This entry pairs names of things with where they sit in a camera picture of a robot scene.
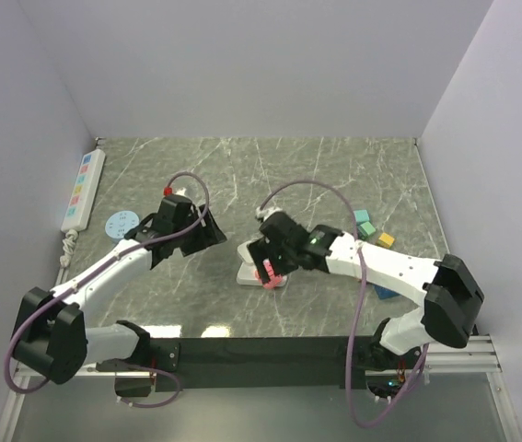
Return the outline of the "pink square plug adapter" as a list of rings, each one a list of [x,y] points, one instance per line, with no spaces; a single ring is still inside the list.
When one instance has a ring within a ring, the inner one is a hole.
[[[263,262],[263,265],[264,265],[264,269],[265,269],[266,273],[269,276],[269,281],[264,283],[261,280],[261,277],[259,276],[259,274],[255,273],[255,275],[257,276],[258,281],[261,283],[261,286],[263,288],[265,288],[265,289],[274,289],[274,288],[279,288],[279,287],[285,286],[285,284],[287,282],[287,277],[286,276],[282,276],[280,274],[276,274],[269,260],[265,260]]]

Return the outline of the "teal charger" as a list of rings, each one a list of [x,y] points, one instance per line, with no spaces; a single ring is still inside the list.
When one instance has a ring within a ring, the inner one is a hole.
[[[360,226],[370,221],[370,215],[365,209],[354,210],[355,223]]]

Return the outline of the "green charger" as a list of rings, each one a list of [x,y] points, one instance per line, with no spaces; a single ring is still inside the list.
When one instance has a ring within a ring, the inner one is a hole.
[[[372,237],[377,232],[376,228],[369,221],[359,224],[357,229],[360,239],[363,240]]]

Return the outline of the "round blue power hub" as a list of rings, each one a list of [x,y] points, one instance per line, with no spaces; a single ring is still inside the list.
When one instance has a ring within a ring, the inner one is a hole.
[[[112,214],[105,223],[104,231],[106,236],[113,242],[118,243],[125,234],[136,227],[140,222],[137,213],[129,210],[122,210]]]

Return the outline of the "yellow usb charger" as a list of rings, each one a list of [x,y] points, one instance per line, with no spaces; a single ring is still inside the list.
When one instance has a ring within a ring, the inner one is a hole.
[[[389,233],[382,232],[377,238],[377,245],[379,247],[390,249],[395,243],[395,238]]]

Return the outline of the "long white power strip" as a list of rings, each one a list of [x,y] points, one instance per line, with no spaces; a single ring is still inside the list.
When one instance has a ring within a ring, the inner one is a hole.
[[[105,157],[105,152],[97,148],[85,154],[81,160],[61,226],[64,239],[63,255],[59,261],[63,269],[70,265],[78,234],[87,228]]]

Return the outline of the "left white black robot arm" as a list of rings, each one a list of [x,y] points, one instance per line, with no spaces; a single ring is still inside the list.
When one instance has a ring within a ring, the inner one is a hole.
[[[181,196],[164,198],[156,212],[84,272],[50,290],[34,287],[23,296],[4,363],[5,378],[11,378],[12,361],[58,385],[86,364],[119,360],[131,370],[151,367],[151,335],[143,327],[119,320],[91,328],[87,321],[100,304],[175,251],[190,256],[225,241],[208,205],[197,206]]]

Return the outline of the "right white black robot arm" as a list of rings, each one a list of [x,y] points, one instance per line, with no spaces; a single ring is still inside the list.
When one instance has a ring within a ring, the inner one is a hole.
[[[414,309],[383,320],[370,344],[371,359],[382,367],[393,366],[411,349],[428,343],[465,348],[484,300],[464,261],[454,255],[442,260],[413,257],[323,225],[295,234],[265,232],[238,251],[265,284],[275,275],[317,270],[353,277],[409,299]]]

